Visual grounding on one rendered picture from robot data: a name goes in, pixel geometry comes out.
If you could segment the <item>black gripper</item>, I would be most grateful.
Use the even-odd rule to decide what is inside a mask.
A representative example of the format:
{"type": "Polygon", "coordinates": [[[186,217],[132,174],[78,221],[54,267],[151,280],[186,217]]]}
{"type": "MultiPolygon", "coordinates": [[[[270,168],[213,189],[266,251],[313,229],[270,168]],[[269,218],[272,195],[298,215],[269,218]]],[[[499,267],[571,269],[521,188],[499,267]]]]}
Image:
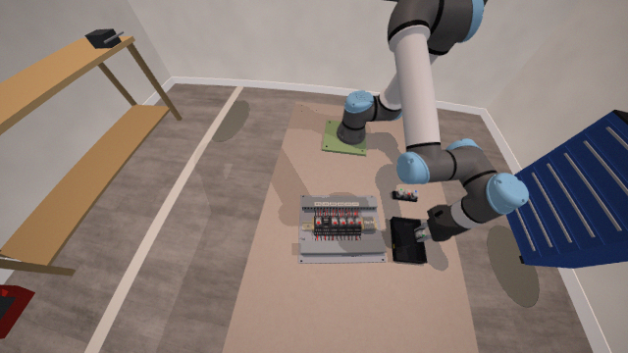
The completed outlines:
{"type": "Polygon", "coordinates": [[[417,242],[423,242],[427,239],[433,239],[436,242],[446,241],[450,239],[451,236],[461,234],[473,227],[482,225],[471,221],[465,214],[462,214],[463,211],[462,209],[460,210],[461,199],[453,203],[452,206],[437,205],[428,210],[429,219],[426,223],[422,223],[421,226],[414,229],[414,231],[429,227],[430,234],[420,237],[417,239],[417,242]]]}

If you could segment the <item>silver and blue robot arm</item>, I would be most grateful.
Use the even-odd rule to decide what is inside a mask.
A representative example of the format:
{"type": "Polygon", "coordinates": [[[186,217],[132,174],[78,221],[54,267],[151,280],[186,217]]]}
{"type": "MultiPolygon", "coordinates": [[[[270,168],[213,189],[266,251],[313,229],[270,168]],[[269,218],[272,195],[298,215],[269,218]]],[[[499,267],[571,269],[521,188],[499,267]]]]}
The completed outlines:
{"type": "Polygon", "coordinates": [[[337,129],[341,142],[357,145],[365,138],[366,122],[402,116],[406,152],[397,159],[399,178],[407,184],[459,179],[467,191],[462,211],[478,224],[523,206],[529,192],[516,176],[499,174],[472,139],[442,150],[431,65],[456,42],[469,40],[483,13],[483,0],[399,0],[388,25],[396,74],[379,95],[351,92],[337,129]]]}

